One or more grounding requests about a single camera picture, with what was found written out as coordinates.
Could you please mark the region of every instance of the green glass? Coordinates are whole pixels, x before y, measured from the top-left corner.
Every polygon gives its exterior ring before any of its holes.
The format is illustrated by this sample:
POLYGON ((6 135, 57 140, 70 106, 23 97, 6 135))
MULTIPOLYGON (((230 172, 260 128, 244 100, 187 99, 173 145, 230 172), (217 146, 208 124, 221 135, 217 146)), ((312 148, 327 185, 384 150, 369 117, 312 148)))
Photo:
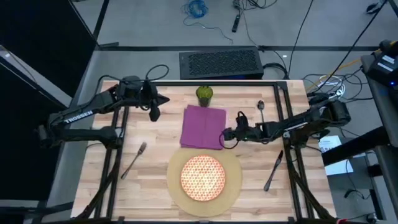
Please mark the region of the green glass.
POLYGON ((213 90, 210 86, 199 86, 197 89, 197 97, 201 107, 208 107, 213 96, 213 90))

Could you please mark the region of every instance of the gray floor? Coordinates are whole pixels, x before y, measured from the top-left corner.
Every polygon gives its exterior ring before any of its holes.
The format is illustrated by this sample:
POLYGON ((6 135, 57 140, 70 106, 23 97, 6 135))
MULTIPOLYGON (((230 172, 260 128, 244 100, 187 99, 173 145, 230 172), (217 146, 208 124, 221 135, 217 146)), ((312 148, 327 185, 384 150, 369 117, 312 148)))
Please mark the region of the gray floor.
MULTIPOLYGON (((298 45, 351 45, 359 35, 371 17, 364 13, 368 4, 375 0, 315 0, 302 33, 298 45)), ((167 46, 167 45, 229 45, 229 41, 217 30, 205 30, 200 26, 187 27, 182 21, 185 18, 180 10, 185 0, 113 0, 110 2, 105 20, 99 34, 98 42, 119 42, 125 46, 167 46)), ((222 28, 228 37, 233 38, 233 45, 252 45, 247 37, 243 20, 238 32, 232 34, 230 29, 236 16, 236 11, 231 7, 231 0, 209 1, 205 0, 209 7, 208 15, 200 19, 207 26, 222 28)), ((265 10, 254 10, 246 13, 248 28, 251 37, 257 44, 262 45, 293 45, 297 36, 301 21, 305 15, 310 0, 293 1, 280 0, 274 6, 265 10)), ((87 0, 76 2, 75 6, 87 26, 93 31, 100 13, 101 0, 87 0)), ((358 45, 378 45, 384 39, 396 39, 398 18, 389 6, 386 6, 368 31, 359 41, 358 45)), ((137 75, 144 77, 146 71, 154 65, 164 63, 170 67, 170 74, 165 77, 169 80, 180 78, 178 65, 179 52, 95 52, 88 69, 85 87, 80 96, 80 101, 88 100, 93 94, 97 79, 104 75, 125 77, 137 75)), ((285 63, 289 64, 290 52, 279 52, 286 55, 285 63)), ((291 68, 291 79, 301 79, 310 73, 326 74, 332 72, 344 57, 346 52, 295 52, 291 68)), ((350 62, 361 55, 370 52, 353 52, 347 58, 350 62)), ((262 63, 279 62, 274 52, 261 53, 262 63)), ((358 69, 360 64, 353 65, 340 71, 346 74, 358 69)), ((264 79, 281 79, 283 74, 269 69, 265 71, 264 79)), ((366 81, 364 75, 358 76, 366 81)), ((359 86, 347 84, 345 97, 349 98, 359 91, 359 86)), ((358 98, 370 97, 368 86, 358 98)), ((353 120, 345 127, 356 133, 364 134, 381 125, 376 106, 373 101, 357 101, 348 105, 353 120)), ((84 121, 78 126, 90 126, 90 120, 84 121)), ((340 135, 336 129, 331 129, 332 134, 340 135)), ((81 164, 84 153, 69 150, 75 145, 65 148, 58 168, 56 181, 49 204, 67 202, 74 199, 75 189, 65 191, 62 185, 76 185, 80 176, 81 164)), ((383 180, 376 180, 381 194, 386 194, 383 180)), ((356 217, 373 212, 370 200, 362 201, 351 195, 343 198, 345 189, 335 189, 335 183, 330 182, 332 196, 335 202, 337 214, 340 217, 356 217)), ((388 223, 395 223, 396 218, 391 213, 391 203, 384 199, 385 209, 388 211, 388 223)))

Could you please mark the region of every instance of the orange patterned plate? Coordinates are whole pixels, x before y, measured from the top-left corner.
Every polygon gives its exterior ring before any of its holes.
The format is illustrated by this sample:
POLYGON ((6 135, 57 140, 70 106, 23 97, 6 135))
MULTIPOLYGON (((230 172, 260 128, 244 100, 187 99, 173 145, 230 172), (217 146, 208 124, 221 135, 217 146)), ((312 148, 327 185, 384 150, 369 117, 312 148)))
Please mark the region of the orange patterned plate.
POLYGON ((224 184, 224 168, 211 156, 195 156, 181 171, 182 189, 194 200, 206 202, 216 198, 224 184))

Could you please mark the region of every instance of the wooden table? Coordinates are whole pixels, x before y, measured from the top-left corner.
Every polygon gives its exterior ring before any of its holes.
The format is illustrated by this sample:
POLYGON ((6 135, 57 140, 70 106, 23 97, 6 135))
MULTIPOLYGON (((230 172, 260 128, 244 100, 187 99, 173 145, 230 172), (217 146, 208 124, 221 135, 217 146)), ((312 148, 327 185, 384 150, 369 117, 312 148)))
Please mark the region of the wooden table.
MULTIPOLYGON (((117 83, 104 82, 103 90, 114 84, 117 83)), ((287 81, 287 84, 294 114, 307 110, 308 100, 303 82, 294 80, 287 81)), ((261 122, 260 111, 256 108, 259 100, 265 102, 265 121, 279 120, 271 86, 213 86, 212 88, 214 96, 211 107, 227 111, 227 127, 236 127, 235 118, 239 110, 246 114, 251 125, 261 122)), ((160 106, 162 115, 155 123, 149 120, 148 111, 130 108, 119 174, 126 170, 143 141, 147 142, 147 149, 133 165, 128 177, 118 181, 113 220, 117 220, 119 216, 126 217, 126 220, 203 220, 177 207, 169 195, 166 182, 168 161, 180 148, 183 111, 187 105, 198 104, 196 89, 197 86, 158 86, 159 93, 169 97, 170 102, 160 106)), ((286 118, 282 92, 280 97, 286 118)), ((111 113, 96 115, 93 128, 109 126, 112 116, 111 113)), ((309 145, 317 147, 316 142, 310 142, 309 145)), ((271 189, 268 192, 262 189, 281 150, 283 150, 281 138, 268 145, 254 142, 239 143, 233 152, 243 168, 240 196, 227 212, 206 220, 286 221, 287 217, 295 217, 285 156, 275 173, 271 189)), ((320 153, 306 148, 302 149, 302 155, 310 190, 330 214, 335 216, 320 153)), ((102 145, 92 146, 87 150, 73 206, 73 217, 83 211, 96 193, 100 184, 104 157, 105 149, 102 145)), ((300 190, 298 192, 303 216, 306 217, 303 195, 300 190)), ((107 198, 108 195, 105 195, 102 216, 105 216, 107 198)))

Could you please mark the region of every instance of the purple napkin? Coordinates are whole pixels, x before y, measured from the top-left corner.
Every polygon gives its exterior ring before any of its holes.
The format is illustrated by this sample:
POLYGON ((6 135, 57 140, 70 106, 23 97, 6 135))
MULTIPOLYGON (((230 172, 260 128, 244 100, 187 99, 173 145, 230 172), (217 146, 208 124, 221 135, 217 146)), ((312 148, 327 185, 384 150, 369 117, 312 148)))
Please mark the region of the purple napkin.
POLYGON ((181 146, 222 149, 218 138, 225 129, 225 122, 225 110, 188 105, 184 111, 181 146))

